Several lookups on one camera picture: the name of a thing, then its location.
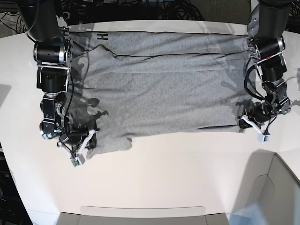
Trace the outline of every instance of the white table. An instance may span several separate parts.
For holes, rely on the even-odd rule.
[[[238,24],[161,20],[87,24],[72,30],[247,33]],[[284,37],[288,79],[300,73],[300,36],[286,32]],[[232,212],[246,202],[253,180],[267,174],[272,152],[283,152],[297,170],[299,106],[278,117],[270,128],[270,143],[263,145],[254,129],[244,134],[157,135],[135,138],[128,151],[96,155],[74,168],[56,140],[43,140],[39,132],[43,92],[36,88],[33,43],[20,34],[0,39],[0,49],[0,84],[10,86],[0,107],[0,141],[25,208],[39,225],[55,224],[60,212],[81,214],[82,206],[203,206],[205,214]],[[297,79],[288,80],[288,96],[300,100]]]

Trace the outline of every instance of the white tabletop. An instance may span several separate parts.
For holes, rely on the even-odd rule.
[[[85,31],[170,31],[244,35],[244,25],[195,21],[128,21],[74,26]],[[299,35],[284,33],[288,96],[300,100]],[[56,140],[43,140],[33,43],[20,34],[0,39],[0,141],[21,199],[34,222],[54,224],[60,212],[82,206],[108,208],[205,207],[205,214],[232,212],[246,202],[253,180],[267,174],[272,152],[300,149],[300,106],[279,116],[270,143],[248,129],[235,133],[176,133],[133,139],[133,147],[96,155],[74,168]]]

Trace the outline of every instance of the gray t-shirt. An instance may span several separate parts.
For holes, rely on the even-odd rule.
[[[239,132],[245,36],[149,32],[71,33],[76,127],[97,123],[94,154],[128,150],[131,138]]]

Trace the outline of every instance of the gray floor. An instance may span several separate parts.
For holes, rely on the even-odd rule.
[[[247,24],[250,17],[250,0],[190,0],[201,12],[206,21]],[[6,15],[0,22],[0,38],[16,34],[18,16]]]

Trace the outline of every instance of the cloth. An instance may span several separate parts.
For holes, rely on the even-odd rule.
[[[74,126],[94,124],[95,154],[132,147],[131,138],[174,132],[239,132],[245,36],[149,32],[71,33]]]

